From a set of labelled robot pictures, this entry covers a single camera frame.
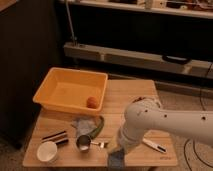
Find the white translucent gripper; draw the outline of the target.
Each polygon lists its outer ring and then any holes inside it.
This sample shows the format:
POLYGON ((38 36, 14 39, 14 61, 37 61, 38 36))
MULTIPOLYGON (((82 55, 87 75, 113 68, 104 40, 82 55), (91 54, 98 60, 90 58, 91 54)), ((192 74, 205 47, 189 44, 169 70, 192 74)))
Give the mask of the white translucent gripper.
POLYGON ((114 152, 118 152, 120 150, 124 150, 125 154, 130 153, 141 143, 140 140, 130 141, 128 139, 122 138, 120 133, 117 133, 115 136, 111 138, 106 147, 107 153, 112 154, 114 152))

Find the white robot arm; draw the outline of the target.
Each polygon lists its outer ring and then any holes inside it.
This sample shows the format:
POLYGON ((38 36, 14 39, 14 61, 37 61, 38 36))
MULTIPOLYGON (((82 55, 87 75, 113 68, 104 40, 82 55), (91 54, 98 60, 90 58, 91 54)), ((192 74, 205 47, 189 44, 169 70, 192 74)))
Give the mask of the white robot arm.
POLYGON ((213 111, 166 110, 157 99, 142 98, 124 110, 124 123, 109 141, 107 152, 136 148, 149 130, 160 130, 213 146, 213 111))

